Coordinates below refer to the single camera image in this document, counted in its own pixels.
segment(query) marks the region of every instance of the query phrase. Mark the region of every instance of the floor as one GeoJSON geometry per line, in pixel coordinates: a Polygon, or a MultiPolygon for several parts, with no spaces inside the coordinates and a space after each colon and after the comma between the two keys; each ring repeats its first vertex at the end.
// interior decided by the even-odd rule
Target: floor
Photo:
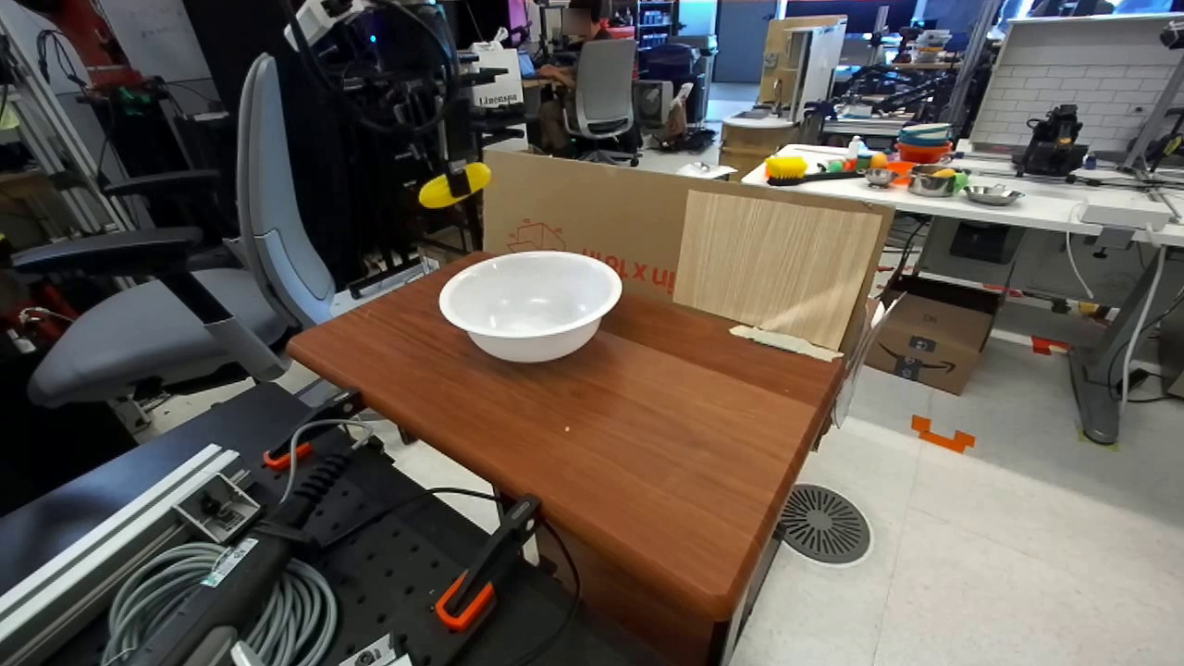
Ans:
{"type": "MultiPolygon", "coordinates": [[[[720,97],[714,120],[724,103],[744,107],[744,89],[720,97]]],[[[301,366],[286,378],[287,388],[308,383],[301,366]]],[[[212,399],[169,399],[150,430],[212,399]]],[[[858,371],[798,482],[862,506],[873,549],[852,565],[781,549],[733,664],[1179,666],[1179,426],[1179,405],[1138,405],[1119,447],[1084,443],[1066,358],[1015,338],[993,338],[963,395],[858,371]],[[922,443],[914,415],[978,443],[966,457],[922,443]]],[[[423,485],[487,490],[430,443],[382,436],[423,485]]],[[[483,531],[495,521],[483,505],[455,506],[483,531]]]]}

